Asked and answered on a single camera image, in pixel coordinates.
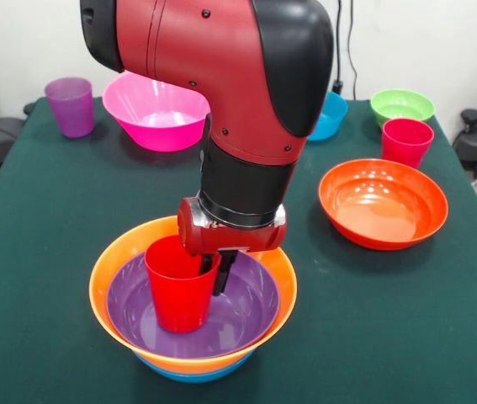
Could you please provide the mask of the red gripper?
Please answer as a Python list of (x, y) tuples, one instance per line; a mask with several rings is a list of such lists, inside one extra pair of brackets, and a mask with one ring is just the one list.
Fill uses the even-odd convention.
[(268, 226), (238, 229), (210, 218), (199, 199), (191, 197), (180, 202), (178, 234), (190, 255), (201, 255), (199, 276), (218, 268), (212, 296), (219, 296), (225, 291), (238, 250), (261, 252), (278, 248), (287, 231), (286, 219), (285, 208), (280, 205)]

